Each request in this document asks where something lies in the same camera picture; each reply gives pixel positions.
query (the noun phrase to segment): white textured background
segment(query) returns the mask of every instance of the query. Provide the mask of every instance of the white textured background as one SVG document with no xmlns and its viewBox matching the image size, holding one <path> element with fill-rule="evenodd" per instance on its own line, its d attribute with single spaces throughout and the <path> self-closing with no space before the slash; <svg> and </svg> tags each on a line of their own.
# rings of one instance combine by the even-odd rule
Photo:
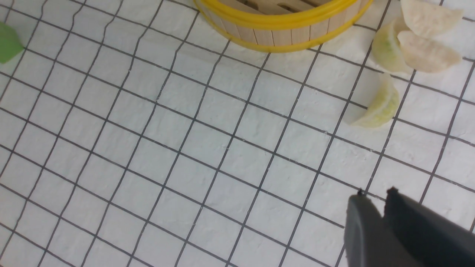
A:
<svg viewBox="0 0 475 267">
<path fill-rule="evenodd" d="M 395 76 L 395 119 L 365 130 L 397 0 L 271 55 L 189 0 L 0 0 L 28 47 L 0 66 L 0 265 L 344 267 L 348 197 L 393 185 L 473 231 L 475 4 L 441 4 L 464 61 Z"/>
</svg>

